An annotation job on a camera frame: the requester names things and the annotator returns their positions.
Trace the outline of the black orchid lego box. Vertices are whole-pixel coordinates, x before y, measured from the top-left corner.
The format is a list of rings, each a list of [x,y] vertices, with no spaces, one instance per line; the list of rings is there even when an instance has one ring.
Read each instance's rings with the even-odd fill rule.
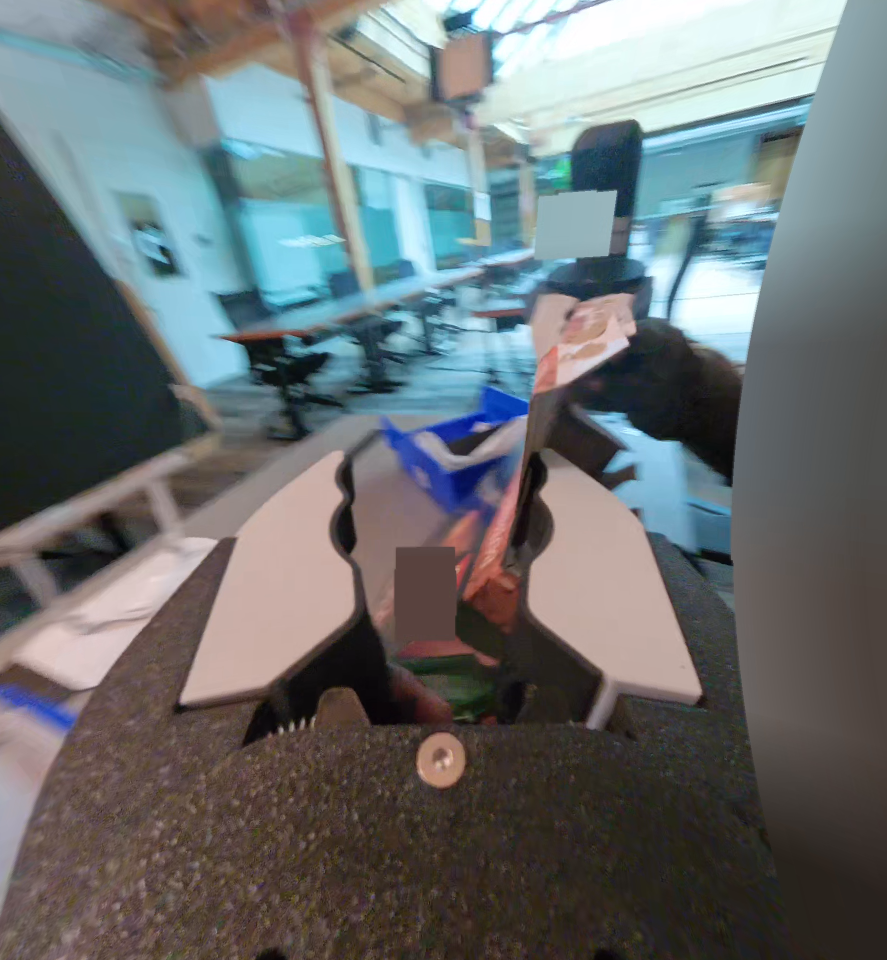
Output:
[[[520,466],[505,489],[488,486],[486,498],[452,510],[459,517],[439,542],[454,554],[454,629],[465,639],[405,634],[395,586],[379,605],[375,623],[392,628],[400,668],[415,678],[421,696],[445,704],[455,722],[513,723],[529,705],[551,723],[575,721],[568,696],[551,681],[573,680],[577,668],[565,668],[562,650],[539,644],[535,626],[522,622],[527,570],[549,529],[547,520],[532,517],[536,484],[545,477],[534,463],[553,452],[576,467],[588,455],[605,466],[616,455],[617,442],[571,414],[566,394],[574,381],[629,346],[637,331],[632,305],[629,294],[584,301],[538,296],[536,368]]]

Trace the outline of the black office chair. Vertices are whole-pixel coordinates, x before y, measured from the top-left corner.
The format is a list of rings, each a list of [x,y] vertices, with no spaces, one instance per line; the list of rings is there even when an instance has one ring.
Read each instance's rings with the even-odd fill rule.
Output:
[[[282,314],[258,290],[216,293],[213,298],[234,330],[225,340],[245,351],[251,382],[271,388],[279,399],[278,414],[266,426],[269,438],[289,442],[306,438],[310,433],[306,409],[311,405],[345,410],[340,399],[312,388],[311,380],[332,358],[329,352],[313,349],[313,334],[287,330],[259,334],[263,327],[275,327]]]

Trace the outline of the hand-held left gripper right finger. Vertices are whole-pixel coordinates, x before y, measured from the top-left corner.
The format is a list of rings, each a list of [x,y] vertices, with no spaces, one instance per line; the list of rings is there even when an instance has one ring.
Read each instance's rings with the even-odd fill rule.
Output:
[[[704,691],[650,540],[635,514],[556,453],[535,458],[533,521],[547,521],[522,590],[521,621],[563,654],[551,680],[576,722],[607,726],[622,695],[694,707]]]

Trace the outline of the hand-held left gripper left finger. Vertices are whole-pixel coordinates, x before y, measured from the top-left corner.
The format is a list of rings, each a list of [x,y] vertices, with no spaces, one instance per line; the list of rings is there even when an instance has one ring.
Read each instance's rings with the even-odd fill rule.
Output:
[[[345,506],[333,452],[242,525],[178,705],[250,699],[301,665],[355,612],[354,573],[332,522]]]

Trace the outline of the light stand with panel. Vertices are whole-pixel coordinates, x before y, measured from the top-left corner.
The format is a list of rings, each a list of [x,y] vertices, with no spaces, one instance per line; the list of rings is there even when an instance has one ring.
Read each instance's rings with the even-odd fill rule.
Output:
[[[435,104],[447,107],[465,140],[470,179],[474,235],[467,243],[485,249],[492,243],[492,212],[482,128],[474,116],[494,81],[493,35],[459,31],[430,55],[430,93]]]

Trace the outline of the white panel foot plate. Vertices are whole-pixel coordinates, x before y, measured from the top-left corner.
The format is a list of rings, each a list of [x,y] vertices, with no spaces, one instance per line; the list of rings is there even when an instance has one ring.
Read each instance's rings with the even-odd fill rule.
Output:
[[[12,651],[14,665],[71,691],[99,685],[138,632],[216,542],[186,534],[170,488],[174,474],[210,456],[212,437],[191,440],[0,532],[0,570],[17,575],[40,611]],[[158,536],[73,593],[60,593],[42,560],[59,535],[144,496]]]

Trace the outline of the heap of white paper bags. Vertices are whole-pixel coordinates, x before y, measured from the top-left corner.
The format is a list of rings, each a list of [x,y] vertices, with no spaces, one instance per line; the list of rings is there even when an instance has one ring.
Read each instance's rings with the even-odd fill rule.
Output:
[[[429,429],[414,435],[414,446],[447,473],[496,461],[514,453],[523,443],[526,417],[518,416],[498,424],[473,426],[468,434],[450,440]]]

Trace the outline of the wooden table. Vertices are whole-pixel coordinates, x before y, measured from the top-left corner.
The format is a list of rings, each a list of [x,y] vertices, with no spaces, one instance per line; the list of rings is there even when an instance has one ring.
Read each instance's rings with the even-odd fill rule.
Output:
[[[415,274],[397,279],[370,290],[339,296],[329,301],[313,304],[281,315],[276,326],[263,326],[259,334],[271,331],[292,331],[313,334],[315,343],[328,341],[342,335],[358,334],[363,353],[363,381],[356,387],[357,393],[386,394],[399,387],[389,378],[386,370],[388,352],[380,346],[378,321],[383,321],[387,312],[396,306],[422,300],[427,295],[453,289],[470,281],[480,279],[484,269],[468,266],[450,270]]]

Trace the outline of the black phone icon sign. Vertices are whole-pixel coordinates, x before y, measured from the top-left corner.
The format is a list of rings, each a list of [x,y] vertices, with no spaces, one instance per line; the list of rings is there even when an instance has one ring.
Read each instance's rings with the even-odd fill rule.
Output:
[[[161,282],[183,279],[186,270],[158,197],[145,191],[117,190],[113,198],[136,276]]]

